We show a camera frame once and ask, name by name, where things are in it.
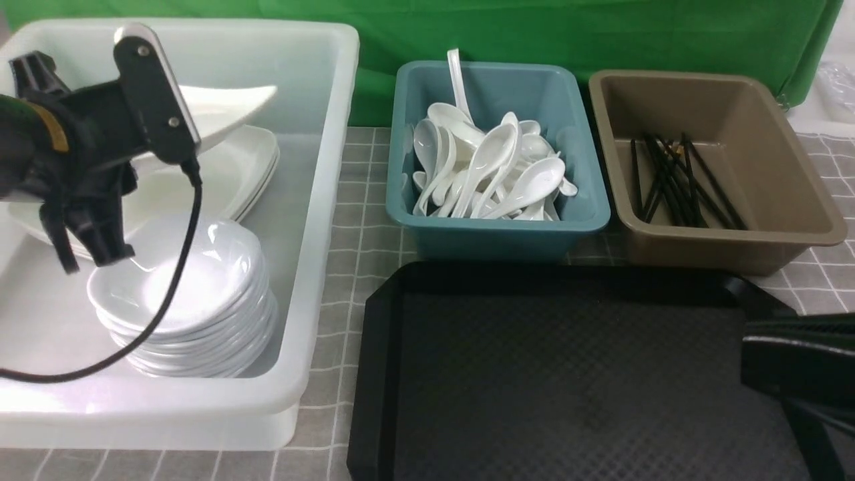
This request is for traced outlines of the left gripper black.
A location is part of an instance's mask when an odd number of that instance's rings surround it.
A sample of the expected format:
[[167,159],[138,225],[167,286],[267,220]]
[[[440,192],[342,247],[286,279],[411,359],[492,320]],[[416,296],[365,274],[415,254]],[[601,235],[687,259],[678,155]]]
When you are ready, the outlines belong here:
[[99,265],[134,252],[124,240],[122,197],[137,187],[130,161],[147,149],[119,79],[73,90],[49,55],[9,63],[2,97],[2,201],[39,205],[39,223],[68,274],[76,238]]

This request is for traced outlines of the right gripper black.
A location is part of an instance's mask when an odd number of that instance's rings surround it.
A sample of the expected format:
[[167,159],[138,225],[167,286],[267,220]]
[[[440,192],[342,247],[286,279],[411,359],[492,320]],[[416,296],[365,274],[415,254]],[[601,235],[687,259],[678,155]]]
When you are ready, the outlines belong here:
[[781,402],[812,480],[849,480],[827,428],[853,436],[852,314],[754,319],[742,384]]

